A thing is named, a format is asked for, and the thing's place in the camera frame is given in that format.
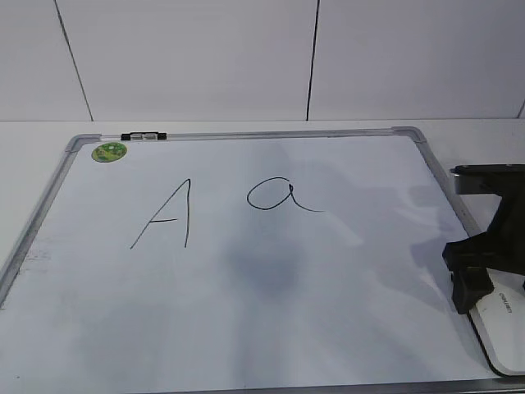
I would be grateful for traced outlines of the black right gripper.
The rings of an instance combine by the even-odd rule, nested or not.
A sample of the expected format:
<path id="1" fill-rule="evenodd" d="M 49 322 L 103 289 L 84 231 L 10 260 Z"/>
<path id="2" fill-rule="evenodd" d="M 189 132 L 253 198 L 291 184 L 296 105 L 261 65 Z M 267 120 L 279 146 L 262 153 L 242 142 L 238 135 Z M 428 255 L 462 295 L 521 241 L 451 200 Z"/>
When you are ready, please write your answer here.
<path id="1" fill-rule="evenodd" d="M 453 283 L 452 301 L 458 314 L 467 314 L 494 291 L 487 268 L 524 274 L 524 187 L 500 197 L 484 232 L 448 243 L 442 253 Z"/>

